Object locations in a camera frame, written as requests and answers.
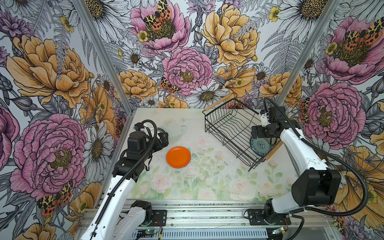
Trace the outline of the green circuit board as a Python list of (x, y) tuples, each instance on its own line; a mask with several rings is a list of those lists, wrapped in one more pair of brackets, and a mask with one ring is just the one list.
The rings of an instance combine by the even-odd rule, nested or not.
[(284, 234), (285, 232), (286, 232), (285, 228), (284, 227), (280, 227), (280, 228), (274, 229), (272, 231), (272, 235)]
[(137, 232), (136, 238), (153, 238), (157, 236), (160, 233), (160, 231), (155, 230), (139, 230)]

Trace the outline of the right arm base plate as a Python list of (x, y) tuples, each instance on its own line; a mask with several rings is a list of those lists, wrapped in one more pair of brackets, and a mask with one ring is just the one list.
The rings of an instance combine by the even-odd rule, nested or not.
[(247, 209), (244, 212), (251, 226), (268, 226), (268, 225), (290, 225), (289, 215), (266, 213), (264, 209)]

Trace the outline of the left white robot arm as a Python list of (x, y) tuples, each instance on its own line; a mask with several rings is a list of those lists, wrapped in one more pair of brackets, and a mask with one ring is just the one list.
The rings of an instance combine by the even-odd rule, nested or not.
[(153, 154), (167, 147), (169, 135), (164, 130), (135, 131), (128, 137), (128, 147), (116, 162), (108, 191), (82, 240), (127, 240), (142, 224), (152, 220), (152, 204), (137, 200), (125, 217), (120, 214), (140, 174), (149, 169)]

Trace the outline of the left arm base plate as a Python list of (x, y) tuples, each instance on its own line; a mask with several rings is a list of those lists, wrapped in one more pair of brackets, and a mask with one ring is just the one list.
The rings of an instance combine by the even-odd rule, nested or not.
[(167, 210), (152, 210), (152, 218), (148, 223), (150, 227), (165, 227), (167, 222)]

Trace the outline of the aluminium mounting rail frame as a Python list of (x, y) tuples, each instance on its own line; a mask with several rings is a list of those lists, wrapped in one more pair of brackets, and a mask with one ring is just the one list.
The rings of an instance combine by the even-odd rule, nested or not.
[[(261, 209), (264, 203), (242, 201), (199, 200), (144, 200), (152, 203), (153, 210), (167, 210), (165, 229), (176, 228), (245, 228), (249, 220), (244, 218), (248, 209)], [(79, 234), (90, 225), (97, 208), (87, 210), (79, 226)], [(304, 227), (335, 227), (333, 219), (315, 212), (301, 212)]]

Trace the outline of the right green circuit board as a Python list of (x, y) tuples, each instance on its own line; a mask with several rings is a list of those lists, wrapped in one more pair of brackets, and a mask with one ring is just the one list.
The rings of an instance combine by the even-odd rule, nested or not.
[(272, 235), (284, 234), (285, 232), (286, 232), (285, 228), (284, 227), (280, 227), (280, 228), (274, 229), (272, 231)]

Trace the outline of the left green circuit board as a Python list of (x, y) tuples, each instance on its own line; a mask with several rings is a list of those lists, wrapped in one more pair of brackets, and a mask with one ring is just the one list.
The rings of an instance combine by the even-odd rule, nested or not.
[(157, 236), (160, 233), (160, 231), (155, 230), (139, 230), (137, 232), (136, 238), (153, 238)]

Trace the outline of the teal blue patterned plate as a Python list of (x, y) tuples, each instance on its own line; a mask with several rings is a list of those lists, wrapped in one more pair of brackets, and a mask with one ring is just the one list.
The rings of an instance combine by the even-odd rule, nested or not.
[(265, 157), (272, 150), (270, 142), (265, 138), (251, 138), (250, 146), (259, 157)]

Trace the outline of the orange plate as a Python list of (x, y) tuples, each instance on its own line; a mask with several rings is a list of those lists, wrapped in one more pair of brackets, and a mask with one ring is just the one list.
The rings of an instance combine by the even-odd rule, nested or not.
[(167, 152), (166, 161), (172, 168), (180, 169), (188, 165), (192, 155), (190, 151), (181, 146), (174, 147)]

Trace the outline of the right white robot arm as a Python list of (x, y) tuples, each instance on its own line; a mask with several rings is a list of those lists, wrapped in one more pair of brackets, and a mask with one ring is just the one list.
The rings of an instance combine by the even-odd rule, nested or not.
[(288, 194), (266, 202), (265, 218), (334, 203), (341, 175), (331, 170), (326, 161), (315, 153), (314, 148), (306, 143), (307, 139), (298, 123), (290, 120), (282, 107), (270, 107), (264, 111), (261, 125), (252, 128), (252, 135), (259, 139), (280, 139), (298, 173)]

